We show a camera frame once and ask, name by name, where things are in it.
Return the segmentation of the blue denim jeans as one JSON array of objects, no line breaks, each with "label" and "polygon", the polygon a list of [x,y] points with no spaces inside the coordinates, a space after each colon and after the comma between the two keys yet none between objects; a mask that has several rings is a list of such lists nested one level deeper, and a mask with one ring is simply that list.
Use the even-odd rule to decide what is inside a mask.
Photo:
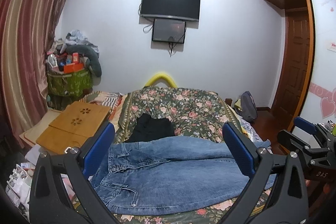
[{"label": "blue denim jeans", "polygon": [[172,136],[111,145],[91,185],[112,213],[155,216],[237,197],[248,180],[226,143]]}]

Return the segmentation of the white wardrobe sliding door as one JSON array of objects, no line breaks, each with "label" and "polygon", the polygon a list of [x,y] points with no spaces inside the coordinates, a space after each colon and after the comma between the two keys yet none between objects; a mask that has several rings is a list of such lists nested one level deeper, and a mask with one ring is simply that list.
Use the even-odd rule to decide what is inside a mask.
[{"label": "white wardrobe sliding door", "polygon": [[335,122],[335,0],[311,0],[314,59],[300,117],[312,123]]}]

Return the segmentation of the brown wooden door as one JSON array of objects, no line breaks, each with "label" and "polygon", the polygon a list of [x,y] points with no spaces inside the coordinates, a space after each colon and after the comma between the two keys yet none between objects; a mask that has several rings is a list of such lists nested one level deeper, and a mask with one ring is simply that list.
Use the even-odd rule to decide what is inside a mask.
[{"label": "brown wooden door", "polygon": [[302,94],[310,48],[309,14],[306,10],[286,13],[284,59],[272,115],[287,129]]}]

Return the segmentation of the grey blue backpack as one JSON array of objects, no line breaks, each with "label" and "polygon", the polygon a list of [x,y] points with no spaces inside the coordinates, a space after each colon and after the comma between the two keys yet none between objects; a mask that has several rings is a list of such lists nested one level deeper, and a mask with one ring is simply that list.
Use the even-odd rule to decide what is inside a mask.
[{"label": "grey blue backpack", "polygon": [[234,104],[234,110],[245,121],[253,123],[257,118],[257,108],[249,91],[244,92]]}]

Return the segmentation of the wooden lap desk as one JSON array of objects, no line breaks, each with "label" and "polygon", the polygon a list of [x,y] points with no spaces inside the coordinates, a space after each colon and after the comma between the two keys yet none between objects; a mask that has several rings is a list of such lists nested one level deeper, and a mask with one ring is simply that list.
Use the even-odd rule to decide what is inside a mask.
[{"label": "wooden lap desk", "polygon": [[37,138],[37,144],[55,154],[81,147],[99,129],[110,112],[108,106],[76,101],[57,116]]}]

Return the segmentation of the floral green bedspread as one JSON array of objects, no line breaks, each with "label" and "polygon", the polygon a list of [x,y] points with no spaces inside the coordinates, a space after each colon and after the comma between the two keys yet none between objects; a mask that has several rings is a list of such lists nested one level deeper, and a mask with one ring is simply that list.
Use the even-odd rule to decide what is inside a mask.
[{"label": "floral green bedspread", "polygon": [[[116,136],[111,145],[126,143],[137,118],[142,114],[149,114],[154,119],[169,119],[174,126],[175,136],[189,136],[222,143],[224,142],[222,128],[226,122],[232,122],[247,137],[240,126],[241,117],[216,93],[152,86],[127,95],[117,124]],[[237,198],[238,196],[183,213],[155,216],[116,213],[113,215],[121,223],[217,223]]]}]

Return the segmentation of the black folded garment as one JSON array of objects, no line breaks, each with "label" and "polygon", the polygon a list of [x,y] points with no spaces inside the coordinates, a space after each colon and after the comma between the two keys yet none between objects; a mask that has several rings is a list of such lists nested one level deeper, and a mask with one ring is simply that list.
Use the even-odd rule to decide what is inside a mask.
[{"label": "black folded garment", "polygon": [[154,119],[149,114],[137,118],[136,125],[126,143],[153,141],[175,136],[174,126],[167,118]]}]

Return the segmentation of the green storage basket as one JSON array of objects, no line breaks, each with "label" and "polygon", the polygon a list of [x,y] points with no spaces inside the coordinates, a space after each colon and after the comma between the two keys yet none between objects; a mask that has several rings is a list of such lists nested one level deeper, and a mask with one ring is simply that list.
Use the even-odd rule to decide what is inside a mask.
[{"label": "green storage basket", "polygon": [[68,74],[47,74],[49,93],[61,97],[79,97],[84,90],[93,87],[92,76],[88,69]]}]

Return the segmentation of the orange box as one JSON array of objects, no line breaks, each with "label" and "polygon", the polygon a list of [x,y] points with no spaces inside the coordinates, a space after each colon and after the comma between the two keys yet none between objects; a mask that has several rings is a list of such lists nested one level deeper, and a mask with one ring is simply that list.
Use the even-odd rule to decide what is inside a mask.
[{"label": "orange box", "polygon": [[70,63],[63,67],[64,74],[74,73],[84,69],[83,63]]}]

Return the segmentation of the yellow curved headboard pad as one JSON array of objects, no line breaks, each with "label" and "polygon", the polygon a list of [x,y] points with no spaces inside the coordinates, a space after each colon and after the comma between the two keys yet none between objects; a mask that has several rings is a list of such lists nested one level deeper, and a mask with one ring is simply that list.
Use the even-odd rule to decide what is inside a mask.
[{"label": "yellow curved headboard pad", "polygon": [[152,76],[148,80],[148,82],[144,85],[144,87],[153,86],[155,83],[157,83],[160,80],[165,81],[167,83],[168,87],[170,87],[170,88],[177,88],[178,87],[177,84],[175,83],[175,81],[173,80],[173,78],[165,72],[156,73],[154,76]]}]

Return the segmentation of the striped red curtain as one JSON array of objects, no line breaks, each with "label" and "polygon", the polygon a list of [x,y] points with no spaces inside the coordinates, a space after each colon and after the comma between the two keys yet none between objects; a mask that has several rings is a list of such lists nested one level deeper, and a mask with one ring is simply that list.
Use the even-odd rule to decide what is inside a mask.
[{"label": "striped red curtain", "polygon": [[1,110],[19,144],[46,114],[45,55],[66,0],[1,0]]}]

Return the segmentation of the small wall monitor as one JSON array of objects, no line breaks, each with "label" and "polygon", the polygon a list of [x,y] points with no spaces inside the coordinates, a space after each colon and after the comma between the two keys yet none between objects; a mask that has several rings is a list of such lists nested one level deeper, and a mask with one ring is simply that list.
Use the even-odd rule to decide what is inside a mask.
[{"label": "small wall monitor", "polygon": [[186,21],[155,18],[151,40],[153,42],[183,44],[186,35]]}]

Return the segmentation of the large wall television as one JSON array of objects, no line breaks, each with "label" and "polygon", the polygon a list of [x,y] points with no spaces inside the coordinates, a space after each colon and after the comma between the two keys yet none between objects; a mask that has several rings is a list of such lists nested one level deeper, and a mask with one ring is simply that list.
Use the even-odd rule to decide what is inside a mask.
[{"label": "large wall television", "polygon": [[140,16],[199,21],[201,0],[141,0]]}]

